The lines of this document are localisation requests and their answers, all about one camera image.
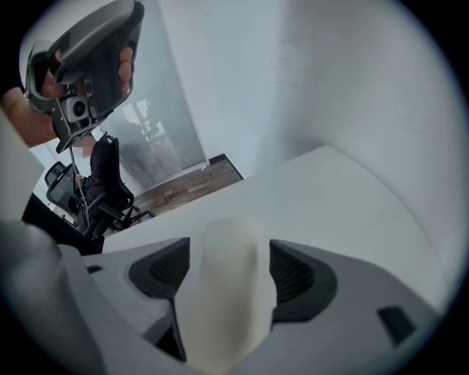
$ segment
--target desk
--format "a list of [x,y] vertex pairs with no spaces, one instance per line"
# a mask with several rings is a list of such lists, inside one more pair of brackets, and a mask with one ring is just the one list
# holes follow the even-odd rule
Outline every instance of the desk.
[[330,146],[116,233],[103,252],[191,237],[191,270],[179,293],[184,294],[200,265],[205,226],[227,217],[262,223],[270,238],[370,261],[436,309],[444,307],[442,269],[418,224],[380,181]]

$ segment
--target black office chair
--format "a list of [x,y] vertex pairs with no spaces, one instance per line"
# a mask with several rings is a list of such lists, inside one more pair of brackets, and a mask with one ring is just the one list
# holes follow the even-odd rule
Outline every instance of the black office chair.
[[59,178],[64,170],[65,166],[60,161],[51,166],[44,176],[45,184],[48,188],[52,185],[52,182]]
[[[110,154],[110,165],[114,168],[114,172],[110,173],[112,180],[108,182],[113,187],[118,186],[116,192],[115,188],[113,201],[111,202],[106,193],[101,193],[96,199],[88,204],[89,226],[83,233],[88,239],[102,239],[104,233],[108,228],[113,228],[117,231],[124,230],[130,227],[137,220],[140,220],[145,215],[154,217],[155,214],[151,211],[140,212],[138,207],[133,206],[134,196],[127,189],[124,182],[122,182],[119,170],[119,142],[116,138],[109,135],[104,135],[100,141],[109,142],[113,146],[113,152]],[[73,166],[70,164],[65,167],[61,174],[51,183],[46,196],[49,201],[62,208],[67,212],[75,221],[75,227],[78,228],[77,218],[82,215],[84,205],[81,195],[77,192],[78,187],[73,183]],[[75,202],[78,209],[73,209],[70,205],[70,199]],[[133,211],[140,212],[135,216],[131,216]]]

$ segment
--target white surface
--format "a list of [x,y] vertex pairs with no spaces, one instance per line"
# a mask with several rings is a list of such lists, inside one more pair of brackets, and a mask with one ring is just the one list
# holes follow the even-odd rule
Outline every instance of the white surface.
[[43,174],[41,174],[41,177],[38,179],[36,188],[39,187],[42,190],[44,190],[44,192],[46,192],[47,185],[45,184],[45,180],[44,180],[45,174],[47,173],[49,168],[57,162],[57,160],[53,157],[53,155],[51,154],[51,152],[49,151],[49,149],[47,148],[45,144],[32,147],[29,150],[32,152],[32,154],[44,167]]
[[161,0],[204,146],[245,177],[330,144],[377,176],[437,249],[463,264],[465,106],[397,1]]
[[106,239],[104,253],[191,238],[191,268],[176,296],[183,340],[202,261],[202,232],[210,221],[228,217],[262,224],[268,239],[370,261],[439,311],[445,308],[448,284],[438,257],[408,211],[360,165],[324,146]]
[[225,374],[269,334],[276,288],[262,225],[240,218],[209,223],[185,335],[188,364]]
[[0,108],[0,220],[21,220],[43,167]]

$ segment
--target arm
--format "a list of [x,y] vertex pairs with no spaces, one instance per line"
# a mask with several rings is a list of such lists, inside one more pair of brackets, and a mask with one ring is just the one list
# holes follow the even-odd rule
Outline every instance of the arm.
[[57,137],[52,128],[52,118],[33,111],[19,87],[5,92],[1,97],[1,105],[28,147],[43,144]]
[[[123,93],[128,92],[129,89],[128,82],[132,75],[132,55],[133,51],[129,47],[123,48],[119,55],[121,61],[119,77]],[[60,51],[56,52],[56,58],[60,61]],[[53,76],[48,71],[44,78],[41,93],[45,97],[59,97],[64,94],[64,87],[54,85]],[[9,89],[1,96],[1,106],[28,147],[37,146],[56,138],[52,127],[52,118],[46,114],[33,111],[19,87]]]

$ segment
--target chair armrest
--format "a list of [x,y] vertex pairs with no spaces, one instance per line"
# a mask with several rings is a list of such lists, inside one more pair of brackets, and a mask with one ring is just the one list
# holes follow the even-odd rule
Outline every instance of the chair armrest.
[[97,196],[96,199],[88,205],[88,212],[91,212],[92,210],[98,208],[105,198],[106,193],[101,193],[99,196]]
[[99,209],[101,211],[104,211],[106,214],[112,216],[116,220],[119,220],[124,215],[122,214],[122,212],[116,211],[114,208],[112,208],[106,203],[100,204]]

